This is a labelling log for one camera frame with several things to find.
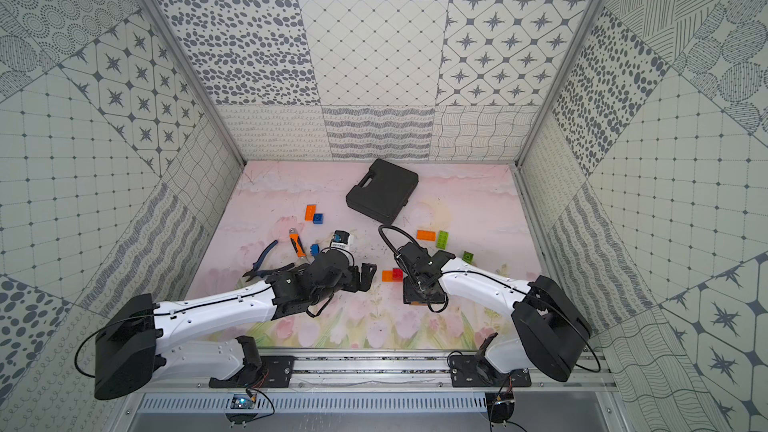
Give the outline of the orange handled tool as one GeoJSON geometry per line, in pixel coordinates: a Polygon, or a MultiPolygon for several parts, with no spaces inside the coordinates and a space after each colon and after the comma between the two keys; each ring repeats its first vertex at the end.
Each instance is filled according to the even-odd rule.
{"type": "Polygon", "coordinates": [[[299,232],[298,232],[298,230],[296,228],[291,228],[289,230],[289,239],[291,241],[292,247],[293,247],[297,257],[300,260],[302,260],[304,262],[307,262],[308,261],[307,254],[306,254],[306,252],[304,250],[304,246],[302,244],[299,232]]]}

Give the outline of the black plastic carrying case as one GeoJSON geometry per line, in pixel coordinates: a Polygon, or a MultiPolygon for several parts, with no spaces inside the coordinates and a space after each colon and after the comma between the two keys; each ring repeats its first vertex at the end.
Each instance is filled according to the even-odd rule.
{"type": "Polygon", "coordinates": [[[346,204],[375,221],[392,225],[419,182],[417,173],[377,158],[346,195],[346,204]]]}

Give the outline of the blue handled pliers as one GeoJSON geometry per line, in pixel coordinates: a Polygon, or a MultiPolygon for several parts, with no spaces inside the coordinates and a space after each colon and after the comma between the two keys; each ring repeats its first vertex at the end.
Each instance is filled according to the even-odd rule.
{"type": "Polygon", "coordinates": [[[281,267],[272,268],[272,269],[266,269],[264,268],[264,262],[266,260],[267,255],[278,245],[279,241],[274,240],[272,241],[260,254],[257,261],[252,264],[252,268],[245,272],[243,274],[243,278],[246,282],[249,282],[251,280],[254,280],[256,278],[266,278],[271,274],[279,273],[279,272],[286,272],[295,267],[295,264],[293,262],[288,263],[286,265],[283,265],[281,267]]]}

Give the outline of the controller board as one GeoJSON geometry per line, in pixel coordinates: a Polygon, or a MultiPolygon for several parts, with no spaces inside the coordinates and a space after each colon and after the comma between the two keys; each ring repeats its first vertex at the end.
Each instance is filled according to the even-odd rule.
{"type": "Polygon", "coordinates": [[[254,412],[254,406],[255,403],[249,396],[235,395],[225,416],[231,425],[245,426],[258,417],[258,413],[254,412]]]}
{"type": "Polygon", "coordinates": [[[515,397],[512,392],[486,393],[488,420],[492,424],[503,424],[513,415],[515,397]]]}

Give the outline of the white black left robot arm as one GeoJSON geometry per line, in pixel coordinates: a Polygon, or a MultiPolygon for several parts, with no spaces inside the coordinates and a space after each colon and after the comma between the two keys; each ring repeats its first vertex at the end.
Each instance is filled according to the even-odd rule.
{"type": "Polygon", "coordinates": [[[216,345],[201,337],[292,315],[315,318],[336,293],[369,291],[376,266],[351,259],[343,249],[327,248],[309,264],[231,292],[187,301],[157,302],[151,294],[129,299],[95,334],[95,399],[120,398],[174,377],[206,378],[212,388],[258,384],[265,372],[254,338],[216,345]]]}

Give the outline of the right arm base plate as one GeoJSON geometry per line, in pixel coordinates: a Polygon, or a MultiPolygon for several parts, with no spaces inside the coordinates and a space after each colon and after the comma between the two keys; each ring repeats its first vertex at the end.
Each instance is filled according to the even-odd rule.
{"type": "Polygon", "coordinates": [[[526,369],[501,373],[474,355],[450,354],[447,357],[447,365],[454,388],[519,388],[532,385],[526,369]]]}

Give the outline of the green long lego brick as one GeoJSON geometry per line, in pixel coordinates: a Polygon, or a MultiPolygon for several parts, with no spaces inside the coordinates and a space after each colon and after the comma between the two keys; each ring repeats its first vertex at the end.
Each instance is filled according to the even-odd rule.
{"type": "Polygon", "coordinates": [[[439,231],[437,234],[436,247],[441,250],[446,250],[448,239],[449,233],[447,231],[439,231]]]}

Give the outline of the right controller board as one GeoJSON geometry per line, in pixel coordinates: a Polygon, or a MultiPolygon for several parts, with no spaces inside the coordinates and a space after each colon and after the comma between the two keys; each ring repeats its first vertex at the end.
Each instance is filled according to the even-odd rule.
{"type": "Polygon", "coordinates": [[[512,392],[486,393],[488,420],[492,424],[503,424],[513,415],[515,397],[512,392]]]}

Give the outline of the left controller board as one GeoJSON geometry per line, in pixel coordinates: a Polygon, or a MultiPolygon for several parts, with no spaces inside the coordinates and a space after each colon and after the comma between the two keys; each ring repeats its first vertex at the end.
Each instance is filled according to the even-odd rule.
{"type": "Polygon", "coordinates": [[[249,396],[235,395],[225,416],[231,425],[245,426],[258,417],[258,413],[254,412],[254,406],[255,403],[249,396]]]}

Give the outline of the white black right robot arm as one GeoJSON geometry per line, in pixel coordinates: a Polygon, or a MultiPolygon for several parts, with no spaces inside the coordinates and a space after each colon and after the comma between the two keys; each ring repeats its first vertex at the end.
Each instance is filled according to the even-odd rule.
{"type": "Polygon", "coordinates": [[[532,282],[484,271],[462,258],[409,242],[393,251],[404,271],[404,291],[427,305],[464,298],[512,320],[516,335],[489,335],[474,356],[477,374],[493,384],[507,374],[534,368],[566,382],[589,344],[591,326],[551,278],[532,282]]]}

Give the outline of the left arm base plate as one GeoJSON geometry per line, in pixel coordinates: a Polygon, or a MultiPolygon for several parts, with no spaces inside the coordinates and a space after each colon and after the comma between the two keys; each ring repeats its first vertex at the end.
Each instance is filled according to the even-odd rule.
{"type": "Polygon", "coordinates": [[[295,356],[262,356],[259,365],[245,365],[231,378],[211,378],[208,387],[225,388],[288,388],[296,361],[295,356]]]}

